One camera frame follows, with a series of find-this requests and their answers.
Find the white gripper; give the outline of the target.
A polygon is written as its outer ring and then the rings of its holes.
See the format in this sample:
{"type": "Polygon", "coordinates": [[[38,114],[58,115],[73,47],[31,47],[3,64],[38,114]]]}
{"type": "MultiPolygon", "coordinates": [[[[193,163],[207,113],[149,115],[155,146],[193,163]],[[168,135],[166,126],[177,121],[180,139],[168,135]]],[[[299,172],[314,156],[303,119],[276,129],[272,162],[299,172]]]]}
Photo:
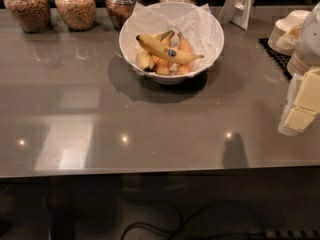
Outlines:
{"type": "Polygon", "coordinates": [[[305,130],[320,113],[320,68],[303,76],[295,73],[290,81],[287,104],[284,106],[278,132],[296,136],[305,130]]]}

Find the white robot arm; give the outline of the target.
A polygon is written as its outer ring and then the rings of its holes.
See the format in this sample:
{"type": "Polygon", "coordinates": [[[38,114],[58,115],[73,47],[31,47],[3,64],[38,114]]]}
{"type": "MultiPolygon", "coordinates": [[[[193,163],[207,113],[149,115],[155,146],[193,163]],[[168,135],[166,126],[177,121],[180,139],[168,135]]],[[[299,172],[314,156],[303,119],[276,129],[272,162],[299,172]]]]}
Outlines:
{"type": "Polygon", "coordinates": [[[320,115],[320,3],[302,24],[287,70],[292,79],[278,131],[296,136],[320,115]]]}

